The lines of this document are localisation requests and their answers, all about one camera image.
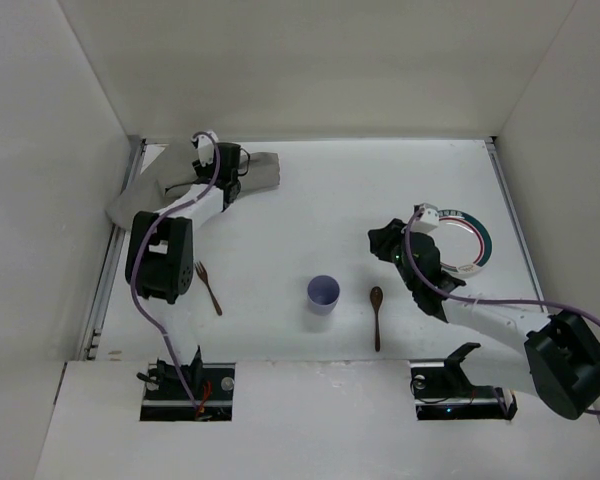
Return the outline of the grey cloth placemat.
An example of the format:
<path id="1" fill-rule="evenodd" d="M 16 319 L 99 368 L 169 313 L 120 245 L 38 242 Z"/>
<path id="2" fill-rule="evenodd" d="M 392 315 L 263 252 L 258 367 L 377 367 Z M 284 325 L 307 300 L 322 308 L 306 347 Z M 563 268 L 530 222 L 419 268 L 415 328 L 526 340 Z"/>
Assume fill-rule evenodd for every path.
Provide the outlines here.
<path id="1" fill-rule="evenodd" d="M 106 208 L 110 220 L 127 231 L 138 211 L 168 208 L 196 179 L 193 162 L 198 152 L 191 141 L 169 144 L 145 170 Z M 250 154 L 249 170 L 240 178 L 238 199 L 276 188 L 280 184 L 280 160 L 273 152 Z"/>

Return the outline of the lilac plastic cup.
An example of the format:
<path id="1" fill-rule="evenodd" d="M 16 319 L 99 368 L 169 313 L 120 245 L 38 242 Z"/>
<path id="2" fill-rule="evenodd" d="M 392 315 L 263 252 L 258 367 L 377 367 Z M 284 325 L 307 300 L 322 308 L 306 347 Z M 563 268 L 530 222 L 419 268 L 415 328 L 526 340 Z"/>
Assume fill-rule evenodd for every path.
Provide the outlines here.
<path id="1" fill-rule="evenodd" d="M 316 276 L 307 285 L 308 308 L 316 315 L 329 315 L 335 309 L 339 297 L 340 285 L 329 275 Z"/>

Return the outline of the brown wooden fork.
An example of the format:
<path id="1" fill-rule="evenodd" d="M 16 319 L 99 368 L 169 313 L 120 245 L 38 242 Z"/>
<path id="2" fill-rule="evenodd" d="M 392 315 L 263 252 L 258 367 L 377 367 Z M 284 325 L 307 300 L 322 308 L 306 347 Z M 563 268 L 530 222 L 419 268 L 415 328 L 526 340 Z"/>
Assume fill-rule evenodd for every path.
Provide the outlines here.
<path id="1" fill-rule="evenodd" d="M 216 314 L 218 316 L 222 316 L 223 310 L 213 292 L 213 289 L 212 289 L 210 281 L 209 281 L 208 272 L 207 272 L 205 266 L 201 262 L 196 262 L 194 264 L 194 267 L 195 267 L 196 274 L 198 275 L 198 277 L 200 278 L 200 280 L 203 282 L 203 284 L 205 285 L 205 287 L 207 289 L 207 292 L 210 296 L 210 299 L 211 299 L 211 302 L 213 304 Z"/>

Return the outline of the white plate green red rim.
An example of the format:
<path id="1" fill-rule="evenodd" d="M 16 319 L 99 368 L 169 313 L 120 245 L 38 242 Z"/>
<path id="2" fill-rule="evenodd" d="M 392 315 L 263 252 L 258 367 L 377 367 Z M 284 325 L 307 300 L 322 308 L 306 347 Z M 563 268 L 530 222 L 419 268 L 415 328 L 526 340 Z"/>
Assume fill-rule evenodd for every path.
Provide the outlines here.
<path id="1" fill-rule="evenodd" d="M 493 253 L 488 229 L 476 217 L 461 210 L 440 210 L 438 227 L 431 236 L 440 252 L 442 269 L 451 275 L 478 274 Z"/>

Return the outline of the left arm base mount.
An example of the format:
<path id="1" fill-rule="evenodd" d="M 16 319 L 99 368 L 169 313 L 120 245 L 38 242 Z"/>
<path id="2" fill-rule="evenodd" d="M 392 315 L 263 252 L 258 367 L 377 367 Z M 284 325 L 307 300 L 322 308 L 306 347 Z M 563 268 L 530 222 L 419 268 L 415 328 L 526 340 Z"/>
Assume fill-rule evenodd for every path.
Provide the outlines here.
<path id="1" fill-rule="evenodd" d="M 232 420 L 236 365 L 206 363 L 198 350 L 180 369 L 157 360 L 136 374 L 144 385 L 143 422 L 226 422 Z"/>

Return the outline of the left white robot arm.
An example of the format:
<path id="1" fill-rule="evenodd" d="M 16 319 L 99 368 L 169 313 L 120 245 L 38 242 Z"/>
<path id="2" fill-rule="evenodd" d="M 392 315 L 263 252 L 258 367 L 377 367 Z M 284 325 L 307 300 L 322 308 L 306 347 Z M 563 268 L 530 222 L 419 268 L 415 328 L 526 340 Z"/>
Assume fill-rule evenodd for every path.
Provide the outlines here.
<path id="1" fill-rule="evenodd" d="M 195 387 L 198 352 L 186 298 L 196 268 L 195 233 L 241 195 L 251 156 L 238 143 L 196 136 L 164 148 L 133 186 L 125 280 L 132 305 L 157 331 L 176 383 Z"/>

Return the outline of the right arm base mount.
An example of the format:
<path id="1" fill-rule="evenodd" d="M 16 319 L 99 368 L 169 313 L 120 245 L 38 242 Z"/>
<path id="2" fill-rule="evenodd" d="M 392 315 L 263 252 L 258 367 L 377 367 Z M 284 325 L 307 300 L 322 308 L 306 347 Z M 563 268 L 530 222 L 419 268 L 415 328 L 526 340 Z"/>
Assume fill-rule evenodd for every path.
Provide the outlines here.
<path id="1" fill-rule="evenodd" d="M 512 391 L 472 384 L 462 363 L 481 345 L 465 343 L 446 358 L 421 359 L 410 363 L 410 391 L 419 421 L 503 420 L 518 412 Z"/>

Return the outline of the brown wooden spoon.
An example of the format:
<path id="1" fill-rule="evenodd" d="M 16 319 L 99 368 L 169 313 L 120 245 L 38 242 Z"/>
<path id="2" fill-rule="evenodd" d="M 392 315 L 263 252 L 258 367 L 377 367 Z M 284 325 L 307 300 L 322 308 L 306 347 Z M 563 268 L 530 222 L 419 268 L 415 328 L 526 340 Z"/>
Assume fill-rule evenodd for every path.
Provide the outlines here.
<path id="1" fill-rule="evenodd" d="M 374 286 L 370 291 L 369 298 L 374 312 L 374 349 L 379 352 L 381 350 L 379 313 L 384 298 L 382 289 L 379 286 Z"/>

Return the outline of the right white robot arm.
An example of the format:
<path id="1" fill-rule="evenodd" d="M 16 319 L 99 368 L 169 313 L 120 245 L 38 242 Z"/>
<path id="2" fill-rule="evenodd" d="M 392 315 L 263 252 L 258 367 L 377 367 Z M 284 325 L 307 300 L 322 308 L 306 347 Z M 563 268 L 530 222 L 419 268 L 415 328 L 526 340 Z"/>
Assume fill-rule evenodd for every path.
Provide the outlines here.
<path id="1" fill-rule="evenodd" d="M 461 296 L 461 279 L 441 267 L 432 237 L 394 219 L 368 233 L 370 251 L 393 264 L 412 299 L 426 315 L 474 330 L 515 350 L 511 361 L 482 358 L 479 342 L 465 342 L 424 376 L 426 397 L 458 398 L 475 389 L 504 387 L 541 399 L 557 415 L 576 420 L 591 413 L 600 397 L 600 342 L 592 319 L 573 307 L 554 305 L 551 314 L 513 303 Z"/>

